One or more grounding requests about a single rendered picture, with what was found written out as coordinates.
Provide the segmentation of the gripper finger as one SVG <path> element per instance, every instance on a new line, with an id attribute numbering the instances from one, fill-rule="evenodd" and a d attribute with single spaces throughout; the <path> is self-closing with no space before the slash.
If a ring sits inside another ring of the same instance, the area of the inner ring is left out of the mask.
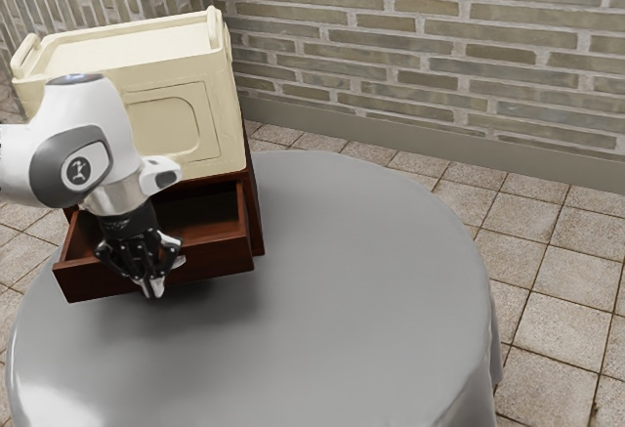
<path id="1" fill-rule="evenodd" d="M 160 298 L 165 290 L 165 278 L 176 266 L 182 265 L 180 258 L 183 241 L 161 231 L 146 233 L 146 289 L 149 298 Z"/>
<path id="2" fill-rule="evenodd" d="M 146 267 L 140 258 L 133 255 L 125 241 L 103 239 L 94 254 L 109 269 L 139 286 L 145 297 L 152 296 L 152 288 L 146 281 Z"/>

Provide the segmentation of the open dark brown drawer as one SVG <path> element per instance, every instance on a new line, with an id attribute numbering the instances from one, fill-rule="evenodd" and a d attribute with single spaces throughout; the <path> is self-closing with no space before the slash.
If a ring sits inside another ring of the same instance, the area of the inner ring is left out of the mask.
<path id="1" fill-rule="evenodd" d="M 240 180 L 222 183 L 190 197 L 154 204 L 164 233 L 183 241 L 186 261 L 169 273 L 165 285 L 192 282 L 254 269 L 247 208 Z M 69 303 L 141 288 L 108 269 L 94 255 L 103 234 L 92 214 L 73 210 L 53 275 Z"/>

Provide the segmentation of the dark brown wooden cabinet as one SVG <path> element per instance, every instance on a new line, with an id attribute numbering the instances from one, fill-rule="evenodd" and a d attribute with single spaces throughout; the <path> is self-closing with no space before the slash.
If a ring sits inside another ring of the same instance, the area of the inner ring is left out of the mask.
<path id="1" fill-rule="evenodd" d="M 229 183 L 240 180 L 242 182 L 244 199 L 247 208 L 251 251 L 253 256 L 259 256 L 265 254 L 260 205 L 253 161 L 244 124 L 242 124 L 242 129 L 246 156 L 246 166 L 244 169 L 209 177 L 182 180 L 177 185 L 166 189 L 164 192 L 156 194 L 152 198 L 152 202 L 157 204 L 164 201 L 187 198 L 190 197 L 193 192 L 200 192 L 202 189 L 206 190 L 209 187 L 213 187 L 221 183 Z"/>

